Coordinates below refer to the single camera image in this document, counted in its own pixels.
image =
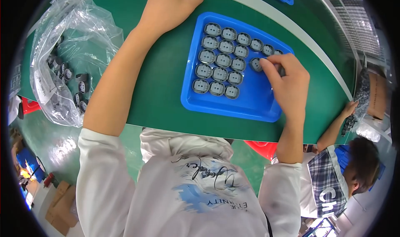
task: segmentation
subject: plaid shirt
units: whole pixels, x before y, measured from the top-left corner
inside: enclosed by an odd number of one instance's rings
[[[338,175],[335,172],[329,150],[325,149],[308,162],[312,189],[318,217],[339,215],[345,209],[347,196],[344,195]]]

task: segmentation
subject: cardboard box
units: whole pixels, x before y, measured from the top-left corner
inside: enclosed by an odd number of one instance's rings
[[[67,236],[69,228],[78,222],[75,215],[70,213],[75,191],[75,186],[65,181],[60,182],[45,216],[45,219],[64,236]]]
[[[370,76],[370,105],[367,114],[383,120],[386,110],[386,79],[374,73]]]

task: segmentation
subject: white sleeve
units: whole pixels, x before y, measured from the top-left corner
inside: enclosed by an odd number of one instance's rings
[[[124,233],[135,182],[128,175],[118,137],[82,129],[76,207],[86,237]]]
[[[301,163],[266,165],[258,200],[274,236],[298,236]]]

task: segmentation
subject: dark hair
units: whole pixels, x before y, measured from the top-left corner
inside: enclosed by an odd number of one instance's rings
[[[349,166],[356,171],[353,179],[359,182],[353,195],[364,193],[375,183],[379,173],[378,149],[365,137],[357,137],[350,142]]]

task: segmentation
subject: person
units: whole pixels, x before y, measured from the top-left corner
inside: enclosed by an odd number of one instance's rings
[[[301,216],[325,218],[340,215],[350,197],[372,187],[379,173],[378,149],[367,138],[349,142],[349,163],[340,171],[334,143],[344,120],[354,113],[358,101],[346,104],[341,114],[319,138],[312,150],[304,153],[300,177]],[[273,158],[272,164],[278,163]]]
[[[276,150],[280,163],[265,169],[266,188],[258,199],[243,170],[230,163],[233,150],[223,138],[145,128],[140,135],[145,164],[136,185],[127,173],[118,136],[143,60],[162,34],[202,2],[147,0],[139,23],[90,99],[78,140],[76,185],[77,213],[86,237],[298,235],[310,75],[292,54],[260,60],[286,124]],[[281,78],[275,64],[285,68],[286,76]]]

